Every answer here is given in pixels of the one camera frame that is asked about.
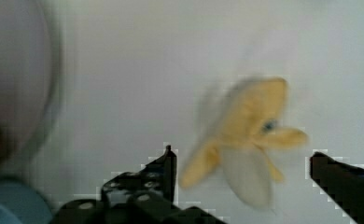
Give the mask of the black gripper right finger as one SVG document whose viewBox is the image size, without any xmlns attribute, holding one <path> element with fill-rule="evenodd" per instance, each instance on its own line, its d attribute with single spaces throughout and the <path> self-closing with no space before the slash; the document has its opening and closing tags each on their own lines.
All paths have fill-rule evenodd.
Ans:
<svg viewBox="0 0 364 224">
<path fill-rule="evenodd" d="M 364 169 L 322 152 L 310 159 L 310 177 L 356 224 L 364 224 Z"/>
</svg>

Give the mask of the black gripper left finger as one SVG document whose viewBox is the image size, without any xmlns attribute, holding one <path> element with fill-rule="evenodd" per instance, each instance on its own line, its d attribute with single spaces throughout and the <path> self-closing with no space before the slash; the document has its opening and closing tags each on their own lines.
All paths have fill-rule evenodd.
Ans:
<svg viewBox="0 0 364 224">
<path fill-rule="evenodd" d="M 175 198 L 177 156 L 170 145 L 157 159 L 147 163 L 138 172 L 123 172 L 105 182 L 101 188 L 101 201 L 111 208 L 126 203 L 138 192 L 149 191 L 172 202 Z"/>
</svg>

